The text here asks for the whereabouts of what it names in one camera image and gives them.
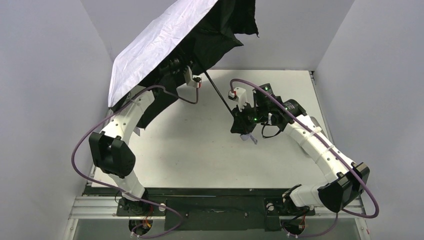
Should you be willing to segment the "lavender folding umbrella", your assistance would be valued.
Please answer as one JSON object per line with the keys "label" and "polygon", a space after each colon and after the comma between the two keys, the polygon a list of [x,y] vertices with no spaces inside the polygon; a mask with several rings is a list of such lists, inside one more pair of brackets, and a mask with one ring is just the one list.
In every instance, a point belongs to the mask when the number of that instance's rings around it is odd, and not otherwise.
{"label": "lavender folding umbrella", "polygon": [[168,56],[190,58],[192,73],[200,76],[242,46],[238,35],[258,33],[254,0],[176,1],[114,59],[108,93],[112,115],[119,101]]}

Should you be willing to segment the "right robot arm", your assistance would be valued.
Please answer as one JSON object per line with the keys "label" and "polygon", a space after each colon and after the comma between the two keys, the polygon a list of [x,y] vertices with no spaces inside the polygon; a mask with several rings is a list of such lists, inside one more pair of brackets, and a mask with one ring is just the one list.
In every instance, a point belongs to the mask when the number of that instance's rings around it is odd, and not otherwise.
{"label": "right robot arm", "polygon": [[250,104],[246,89],[234,87],[228,92],[227,97],[236,102],[231,111],[230,132],[248,139],[252,138],[256,125],[277,127],[280,133],[292,138],[323,173],[324,182],[297,184],[282,195],[286,213],[294,215],[316,205],[338,213],[364,192],[362,184],[368,180],[369,167],[344,156],[296,100],[283,101],[274,94],[269,83],[253,89],[252,94],[253,104]]}

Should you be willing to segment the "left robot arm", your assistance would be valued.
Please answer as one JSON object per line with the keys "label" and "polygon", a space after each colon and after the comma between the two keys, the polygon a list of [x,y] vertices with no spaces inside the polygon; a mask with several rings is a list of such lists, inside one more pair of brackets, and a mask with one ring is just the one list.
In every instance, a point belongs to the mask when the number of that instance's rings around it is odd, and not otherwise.
{"label": "left robot arm", "polygon": [[133,87],[113,108],[108,124],[88,138],[94,165],[113,179],[123,197],[132,202],[145,199],[145,187],[134,171],[136,156],[129,147],[136,128],[145,128],[169,105],[180,99],[177,87],[187,84],[198,90],[201,79],[193,75],[193,60],[183,56],[165,59]]}

